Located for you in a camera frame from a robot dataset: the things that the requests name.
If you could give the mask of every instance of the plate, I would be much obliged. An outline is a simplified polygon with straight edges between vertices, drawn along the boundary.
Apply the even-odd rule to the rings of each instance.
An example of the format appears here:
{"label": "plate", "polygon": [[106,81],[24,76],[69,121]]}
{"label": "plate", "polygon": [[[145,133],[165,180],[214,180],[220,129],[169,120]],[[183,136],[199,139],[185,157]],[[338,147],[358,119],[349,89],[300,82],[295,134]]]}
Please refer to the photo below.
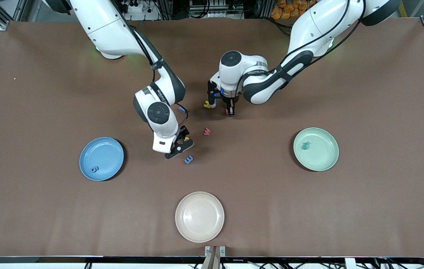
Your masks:
{"label": "plate", "polygon": [[338,161],[338,143],[327,131],[312,127],[297,134],[293,142],[297,160],[313,171],[325,171]]}
{"label": "plate", "polygon": [[90,180],[103,181],[113,177],[122,167],[124,150],[110,137],[100,137],[89,142],[79,157],[79,169]]}
{"label": "plate", "polygon": [[185,239],[194,243],[205,243],[216,237],[224,226],[224,220],[220,201],[203,191],[188,194],[176,209],[177,229]]}

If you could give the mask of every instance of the orange object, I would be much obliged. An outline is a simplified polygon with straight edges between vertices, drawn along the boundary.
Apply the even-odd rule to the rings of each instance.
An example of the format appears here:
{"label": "orange object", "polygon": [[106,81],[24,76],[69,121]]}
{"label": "orange object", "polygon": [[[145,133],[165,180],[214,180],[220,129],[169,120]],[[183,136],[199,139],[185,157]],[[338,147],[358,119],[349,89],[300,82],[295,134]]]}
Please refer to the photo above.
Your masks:
{"label": "orange object", "polygon": [[286,13],[291,13],[295,8],[293,7],[293,5],[290,4],[286,4],[285,7],[283,8],[283,11]]}
{"label": "orange object", "polygon": [[282,17],[282,9],[274,8],[270,17],[274,18],[275,20],[280,19],[280,17]]}
{"label": "orange object", "polygon": [[287,0],[276,0],[276,3],[279,8],[282,8],[287,4]]}
{"label": "orange object", "polygon": [[308,1],[306,0],[294,0],[293,4],[297,6],[299,10],[306,10],[306,7],[308,7]]}
{"label": "orange object", "polygon": [[290,13],[290,17],[298,17],[299,16],[299,10],[295,9]]}

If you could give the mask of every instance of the green plate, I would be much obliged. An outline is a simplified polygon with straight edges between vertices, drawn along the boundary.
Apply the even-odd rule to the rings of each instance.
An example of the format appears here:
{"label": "green plate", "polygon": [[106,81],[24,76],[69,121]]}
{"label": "green plate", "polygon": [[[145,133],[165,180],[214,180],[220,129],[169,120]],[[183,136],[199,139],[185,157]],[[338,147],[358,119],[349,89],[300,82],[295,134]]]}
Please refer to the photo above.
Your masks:
{"label": "green plate", "polygon": [[293,142],[298,161],[313,171],[325,171],[335,165],[340,151],[335,138],[327,131],[312,127],[302,130]]}

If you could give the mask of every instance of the brown tablecloth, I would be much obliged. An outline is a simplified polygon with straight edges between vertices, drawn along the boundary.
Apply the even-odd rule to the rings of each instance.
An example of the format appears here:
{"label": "brown tablecloth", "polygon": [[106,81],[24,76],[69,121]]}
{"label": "brown tablecloth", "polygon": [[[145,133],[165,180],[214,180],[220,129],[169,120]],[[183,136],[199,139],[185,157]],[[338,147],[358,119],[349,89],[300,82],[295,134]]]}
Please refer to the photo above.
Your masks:
{"label": "brown tablecloth", "polygon": [[[152,151],[132,106],[152,78],[145,58],[107,60],[75,23],[0,32],[0,256],[193,256],[205,245],[231,256],[424,256],[418,19],[359,26],[266,104],[241,99],[233,118],[202,107],[220,57],[236,49],[274,67],[287,36],[260,20],[144,22],[140,31],[187,88],[195,146],[172,160]],[[311,126],[340,146],[328,171],[293,160],[294,135]],[[127,161],[115,179],[93,182],[78,159],[101,136],[121,141]],[[185,240],[174,221],[193,191],[225,209],[222,232],[205,244]]]}

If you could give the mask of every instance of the wire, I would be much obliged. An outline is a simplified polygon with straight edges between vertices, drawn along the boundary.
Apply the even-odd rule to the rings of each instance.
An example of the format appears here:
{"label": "wire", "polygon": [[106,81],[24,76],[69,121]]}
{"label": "wire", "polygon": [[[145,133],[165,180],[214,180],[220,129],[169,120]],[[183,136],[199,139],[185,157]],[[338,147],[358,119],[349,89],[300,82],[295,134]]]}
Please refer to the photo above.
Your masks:
{"label": "wire", "polygon": [[240,19],[242,18],[244,12],[249,12],[250,10],[253,10],[253,9],[255,9],[255,7],[249,8],[248,10],[243,10],[242,13],[240,14]]}
{"label": "wire", "polygon": [[[292,53],[294,53],[294,52],[296,52],[296,51],[298,51],[299,49],[302,49],[302,48],[304,48],[304,47],[306,47],[306,46],[308,46],[308,45],[310,45],[310,44],[312,44],[313,42],[315,42],[315,41],[317,41],[317,40],[319,40],[319,39],[321,39],[321,38],[323,38],[324,36],[326,36],[326,35],[328,35],[331,31],[333,31],[336,27],[338,27],[338,25],[343,21],[343,19],[345,18],[345,16],[346,16],[346,14],[347,14],[347,12],[348,12],[348,7],[350,7],[350,0],[347,0],[346,1],[346,7],[345,7],[345,12],[343,12],[343,15],[342,15],[342,17],[340,18],[340,20],[338,20],[338,22],[333,26],[333,27],[331,27],[331,29],[329,29],[328,31],[326,31],[326,33],[324,33],[324,34],[322,34],[321,36],[319,36],[319,37],[317,37],[317,38],[315,38],[314,40],[312,40],[312,41],[310,41],[310,42],[308,42],[308,43],[306,43],[306,44],[304,44],[304,45],[302,45],[302,46],[300,46],[300,47],[298,47],[298,48],[296,48],[296,49],[294,49],[293,51],[290,51],[289,53],[287,53],[287,55],[283,58],[283,60],[279,63],[279,65],[282,65],[283,64],[283,62],[290,56],[290,55],[292,55]],[[260,73],[257,73],[257,74],[251,74],[251,75],[268,75],[268,74],[270,74],[270,73],[272,73],[273,71],[274,71],[275,69],[272,69],[272,70],[270,70],[270,71],[268,71],[267,73],[265,73],[265,74],[260,74]],[[237,87],[236,87],[236,96],[237,96],[237,91],[238,91],[238,85],[240,84],[240,81],[241,81],[241,79],[243,78],[243,75],[240,77],[240,79],[239,79],[239,81],[238,81],[238,83],[237,83]]]}
{"label": "wire", "polygon": [[324,267],[327,267],[328,269],[336,269],[336,264],[335,264],[335,268],[332,268],[332,267],[331,267],[331,264],[330,264],[330,265],[326,265],[326,264],[321,263],[321,262],[319,262],[319,264],[323,265]]}
{"label": "wire", "polygon": [[265,265],[267,265],[267,264],[271,264],[273,267],[275,267],[275,269],[278,269],[278,267],[271,262],[267,262],[267,263],[262,264],[258,269],[265,269]]}
{"label": "wire", "polygon": [[202,13],[198,17],[191,15],[190,16],[191,18],[200,19],[200,18],[205,17],[205,15],[207,15],[207,13],[209,13],[209,9],[211,7],[210,0],[204,0],[204,1],[207,1],[207,2],[204,3],[204,10],[202,11]]}
{"label": "wire", "polygon": [[152,0],[152,2],[154,2],[154,5],[156,6],[157,11],[158,11],[158,13],[160,14],[160,19],[161,19],[161,20],[163,20],[163,21],[165,21],[165,20],[164,20],[165,16],[164,16],[164,14],[162,13],[162,9],[160,9],[160,8],[159,8],[159,6],[157,5],[157,3],[156,3],[154,0]]}
{"label": "wire", "polygon": [[183,108],[183,110],[185,110],[185,119],[183,119],[183,121],[181,122],[181,124],[179,124],[179,127],[181,127],[184,123],[185,123],[185,121],[187,121],[187,119],[188,119],[188,110],[187,109],[185,109],[185,107],[183,107],[181,104],[179,104],[179,103],[176,103],[176,105],[178,105],[178,106],[180,106],[180,107],[182,107]]}
{"label": "wire", "polygon": [[293,24],[291,24],[291,25],[279,24],[278,22],[275,21],[275,19],[269,18],[269,17],[259,17],[259,19],[267,20],[267,21],[275,24],[276,26],[280,26],[280,27],[287,28],[287,29],[292,29],[292,26],[293,26]]}
{"label": "wire", "polygon": [[282,65],[282,63],[285,61],[285,59],[287,59],[287,57],[288,56],[290,56],[290,55],[292,55],[292,53],[294,53],[294,52],[296,52],[296,51],[298,51],[299,49],[302,49],[302,48],[304,48],[304,47],[306,47],[306,46],[308,46],[308,45],[310,45],[310,44],[312,44],[313,42],[315,42],[315,41],[317,41],[317,40],[319,40],[320,38],[322,38],[322,37],[324,37],[324,36],[326,36],[326,35],[328,35],[331,31],[333,31],[336,27],[338,27],[338,25],[343,21],[343,19],[345,18],[345,15],[346,15],[346,13],[348,12],[348,7],[350,7],[350,0],[347,0],[347,2],[346,2],[346,7],[345,7],[345,12],[343,12],[343,15],[342,15],[342,17],[340,18],[340,20],[330,29],[330,30],[328,30],[326,33],[324,33],[324,34],[322,34],[321,36],[319,36],[319,37],[317,37],[317,38],[315,38],[314,40],[312,40],[312,41],[310,41],[310,42],[308,42],[308,43],[306,43],[306,44],[304,44],[304,45],[302,45],[302,46],[300,46],[300,47],[298,47],[298,48],[296,48],[296,49],[294,49],[293,51],[290,51],[289,53],[287,53],[287,55],[285,56],[285,58],[283,58],[283,60],[280,62],[280,65]]}
{"label": "wire", "polygon": [[243,0],[232,0],[232,2],[229,4],[228,10],[235,10],[237,9],[237,5],[243,4]]}
{"label": "wire", "polygon": [[355,24],[355,26],[353,27],[353,29],[345,36],[345,38],[343,38],[338,44],[336,44],[336,46],[334,46],[333,48],[329,49],[325,54],[323,54],[322,56],[318,57],[316,60],[314,60],[313,62],[307,64],[306,66],[302,67],[297,73],[294,73],[293,76],[295,77],[301,71],[303,71],[305,68],[307,68],[307,67],[311,66],[312,64],[316,63],[318,60],[322,59],[323,57],[325,57],[326,55],[328,55],[330,52],[334,51],[341,44],[343,44],[343,42],[345,42],[345,40],[347,40],[350,37],[350,35],[353,34],[353,32],[356,30],[356,28],[360,24],[361,20],[363,19],[363,15],[364,15],[365,10],[366,10],[366,0],[363,0],[363,11],[362,11],[362,14],[360,15],[360,18],[358,19],[358,21]]}
{"label": "wire", "polygon": [[142,1],[142,3],[144,3],[144,5],[146,5],[147,7],[152,7],[151,0],[149,0],[149,5],[147,5],[145,1]]}
{"label": "wire", "polygon": [[[128,24],[127,22],[125,23],[127,24],[127,26],[129,26],[129,29],[133,35],[133,37],[135,38],[135,40],[137,41],[137,44],[139,45],[139,47],[141,47],[142,52],[144,52],[144,55],[146,56],[147,60],[149,60],[149,65],[152,66],[153,62],[152,62],[152,58],[151,55],[149,54],[149,52],[147,51],[146,47],[144,46],[144,44],[142,43],[141,39],[139,38],[139,36],[137,36],[137,33],[135,31],[135,28]],[[152,75],[152,81],[154,81],[156,79],[156,71],[152,70],[153,75]]]}
{"label": "wire", "polygon": [[391,262],[388,259],[385,259],[386,263],[388,264],[388,269],[395,269],[395,267],[391,264]]}
{"label": "wire", "polygon": [[407,267],[405,267],[404,265],[402,265],[401,263],[399,263],[399,262],[395,262],[395,261],[393,261],[392,259],[390,259],[390,258],[388,258],[391,262],[393,262],[393,263],[395,263],[395,264],[398,264],[398,266],[400,266],[400,267],[402,267],[403,269],[408,269]]}

